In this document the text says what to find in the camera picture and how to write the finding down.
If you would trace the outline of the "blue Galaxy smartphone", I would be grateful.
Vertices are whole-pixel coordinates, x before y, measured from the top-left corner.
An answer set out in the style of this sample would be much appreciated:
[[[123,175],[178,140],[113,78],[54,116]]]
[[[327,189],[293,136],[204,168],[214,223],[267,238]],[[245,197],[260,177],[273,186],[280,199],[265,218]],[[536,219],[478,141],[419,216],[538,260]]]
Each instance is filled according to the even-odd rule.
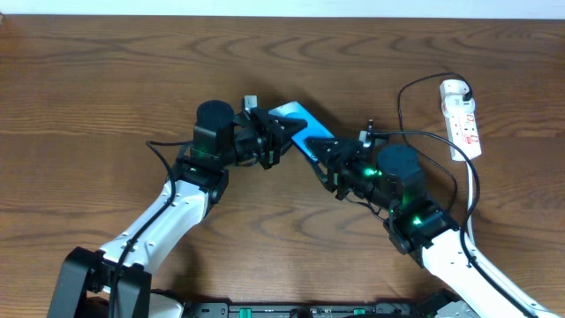
[[[318,163],[317,156],[307,147],[305,140],[307,138],[326,138],[331,139],[334,135],[301,103],[288,102],[282,106],[271,109],[270,115],[277,117],[285,117],[290,119],[303,119],[306,121],[306,127],[292,136],[292,142],[311,163]]]

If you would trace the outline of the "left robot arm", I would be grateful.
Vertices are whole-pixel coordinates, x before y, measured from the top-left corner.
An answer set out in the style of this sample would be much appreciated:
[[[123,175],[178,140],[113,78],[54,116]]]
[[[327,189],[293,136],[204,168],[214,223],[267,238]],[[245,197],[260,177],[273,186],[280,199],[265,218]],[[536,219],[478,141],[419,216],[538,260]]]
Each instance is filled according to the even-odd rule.
[[[282,117],[247,96],[239,113],[219,100],[196,111],[191,140],[179,141],[174,163],[155,201],[125,231],[98,250],[73,249],[56,282],[50,317],[185,317],[181,299],[152,287],[153,274],[221,199],[228,166],[278,164],[304,130],[304,119]]]

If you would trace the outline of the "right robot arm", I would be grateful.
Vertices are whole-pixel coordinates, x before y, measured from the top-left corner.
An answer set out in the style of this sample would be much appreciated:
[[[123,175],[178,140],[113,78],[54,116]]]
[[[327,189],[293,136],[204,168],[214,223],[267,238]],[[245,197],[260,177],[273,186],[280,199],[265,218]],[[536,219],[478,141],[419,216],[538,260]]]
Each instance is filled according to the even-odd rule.
[[[383,226],[408,254],[448,285],[481,317],[551,317],[499,271],[468,239],[461,225],[426,189],[414,149],[401,144],[366,148],[359,140],[306,139],[337,199],[348,193],[388,211]]]

